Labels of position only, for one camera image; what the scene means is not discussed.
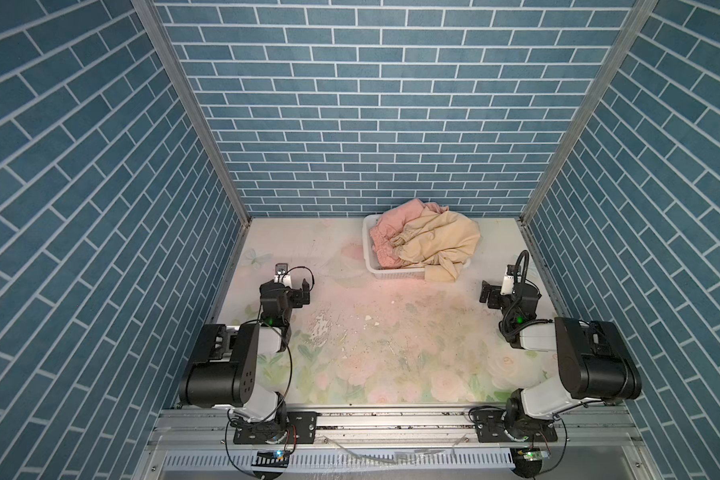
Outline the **beige shorts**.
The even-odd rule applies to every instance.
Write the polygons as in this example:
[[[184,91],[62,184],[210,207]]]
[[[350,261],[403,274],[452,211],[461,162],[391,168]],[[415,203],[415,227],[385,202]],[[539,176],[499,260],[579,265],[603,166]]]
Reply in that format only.
[[[481,240],[478,224],[465,215],[424,212],[390,240],[405,267],[423,268],[428,282],[454,282]]]

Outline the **white plastic basket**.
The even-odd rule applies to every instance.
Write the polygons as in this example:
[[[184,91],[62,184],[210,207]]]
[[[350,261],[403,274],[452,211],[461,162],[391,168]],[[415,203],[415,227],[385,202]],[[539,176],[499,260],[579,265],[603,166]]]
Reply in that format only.
[[[366,267],[369,271],[379,280],[389,280],[394,278],[424,278],[423,268],[412,268],[405,267],[403,264],[402,268],[397,269],[383,269],[377,259],[376,253],[373,250],[373,242],[370,237],[369,230],[376,224],[379,219],[379,215],[372,215],[364,220],[363,224],[363,249]]]

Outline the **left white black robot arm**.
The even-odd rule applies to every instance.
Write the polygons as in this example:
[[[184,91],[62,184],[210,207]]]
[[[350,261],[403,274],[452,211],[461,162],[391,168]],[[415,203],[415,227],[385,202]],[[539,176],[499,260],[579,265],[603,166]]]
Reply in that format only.
[[[257,316],[238,326],[221,323],[201,328],[179,382],[183,405],[224,409],[247,425],[286,423],[286,393],[256,383],[258,356],[290,351],[291,317],[308,305],[314,282],[298,288],[282,274],[259,287]]]

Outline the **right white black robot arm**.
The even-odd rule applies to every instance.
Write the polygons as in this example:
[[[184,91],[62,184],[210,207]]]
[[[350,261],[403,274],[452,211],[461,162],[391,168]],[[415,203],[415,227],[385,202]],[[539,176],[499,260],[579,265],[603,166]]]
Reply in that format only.
[[[481,285],[479,301],[502,313],[498,327],[510,347],[553,353],[557,373],[513,391],[505,406],[475,408],[469,417],[481,443],[557,439],[554,424],[578,407],[635,399],[642,379],[618,329],[609,322],[568,317],[543,319],[533,283]]]

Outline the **pink shorts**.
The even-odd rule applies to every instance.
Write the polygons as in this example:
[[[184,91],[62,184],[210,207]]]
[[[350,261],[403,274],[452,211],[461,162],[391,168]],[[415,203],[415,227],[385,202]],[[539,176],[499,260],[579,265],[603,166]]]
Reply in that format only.
[[[424,203],[419,199],[413,199],[383,213],[369,230],[373,250],[380,266],[383,269],[403,267],[403,261],[394,254],[391,240],[402,232],[406,224],[422,215],[440,214],[448,210],[447,206],[440,206],[435,202]]]

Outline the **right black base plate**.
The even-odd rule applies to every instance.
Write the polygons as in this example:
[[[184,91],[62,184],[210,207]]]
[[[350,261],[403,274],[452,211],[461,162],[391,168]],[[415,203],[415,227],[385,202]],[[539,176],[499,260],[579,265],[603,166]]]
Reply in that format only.
[[[496,408],[472,409],[467,413],[479,443],[555,442],[558,434],[552,420],[535,419]]]

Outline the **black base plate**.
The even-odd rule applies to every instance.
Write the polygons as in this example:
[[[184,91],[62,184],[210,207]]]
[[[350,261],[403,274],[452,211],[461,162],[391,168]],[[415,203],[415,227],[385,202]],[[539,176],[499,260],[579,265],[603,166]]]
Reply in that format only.
[[[552,420],[535,419],[496,408],[472,409],[467,413],[479,443],[555,442],[558,434]]]
[[[315,411],[289,411],[277,413],[273,420],[233,423],[235,445],[283,444],[285,434],[297,446],[313,444],[318,414]]]

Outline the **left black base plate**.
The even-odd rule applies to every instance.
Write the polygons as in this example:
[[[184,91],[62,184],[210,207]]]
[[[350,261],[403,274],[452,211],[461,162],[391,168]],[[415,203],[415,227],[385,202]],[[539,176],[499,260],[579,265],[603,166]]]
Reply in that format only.
[[[273,420],[233,423],[235,445],[283,444],[285,434],[297,446],[313,444],[318,414],[315,411],[289,411],[277,413]]]

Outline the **aluminium front rail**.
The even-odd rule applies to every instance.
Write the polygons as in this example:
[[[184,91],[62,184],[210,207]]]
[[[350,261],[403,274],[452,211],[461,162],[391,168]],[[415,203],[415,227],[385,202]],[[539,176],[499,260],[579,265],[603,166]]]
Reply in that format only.
[[[295,431],[243,445],[227,416],[166,410],[136,467],[139,479],[656,479],[659,469],[622,406],[563,415],[514,442],[498,412],[465,405],[299,406]]]

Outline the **left aluminium corner post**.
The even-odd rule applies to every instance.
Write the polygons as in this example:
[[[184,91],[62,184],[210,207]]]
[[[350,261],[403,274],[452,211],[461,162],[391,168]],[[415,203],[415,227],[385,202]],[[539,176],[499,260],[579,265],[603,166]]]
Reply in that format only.
[[[217,174],[243,229],[248,229],[251,216],[239,195],[210,126],[184,72],[153,1],[133,0],[132,5],[152,43],[171,85],[183,105],[190,124]]]

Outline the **aluminium corner post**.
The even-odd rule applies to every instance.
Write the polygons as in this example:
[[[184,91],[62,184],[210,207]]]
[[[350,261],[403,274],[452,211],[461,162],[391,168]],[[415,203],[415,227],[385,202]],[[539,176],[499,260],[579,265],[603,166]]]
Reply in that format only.
[[[239,195],[210,126],[184,72],[153,1],[133,0],[132,5],[152,43],[171,85],[183,105],[190,124],[217,174],[243,229],[248,229],[251,216]]]
[[[657,3],[657,0],[638,0],[634,2],[613,45],[605,55],[600,69],[591,82],[581,105],[574,113],[568,129],[562,135],[560,143],[551,156],[546,170],[540,177],[537,187],[534,189],[519,217],[519,226],[522,229],[528,229],[530,227],[530,223],[538,212],[544,197],[551,188],[557,175],[561,172],[573,147],[580,139],[594,111],[603,99],[619,67],[629,53],[631,46],[636,41],[637,36],[645,26]]]

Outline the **right aluminium corner post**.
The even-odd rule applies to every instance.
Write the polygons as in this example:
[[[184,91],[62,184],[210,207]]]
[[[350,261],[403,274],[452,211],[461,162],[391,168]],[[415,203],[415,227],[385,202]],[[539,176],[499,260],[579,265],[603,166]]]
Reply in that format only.
[[[645,26],[657,3],[657,0],[638,0],[634,2],[613,45],[605,55],[600,69],[591,82],[581,105],[574,113],[568,129],[562,135],[560,143],[551,156],[546,170],[540,177],[537,187],[534,189],[519,217],[519,226],[522,229],[528,229],[530,227],[530,223],[538,212],[544,197],[551,188],[557,175],[561,172],[573,147],[580,139],[594,111],[603,99],[619,67],[629,53],[631,46],[636,41],[637,36]]]

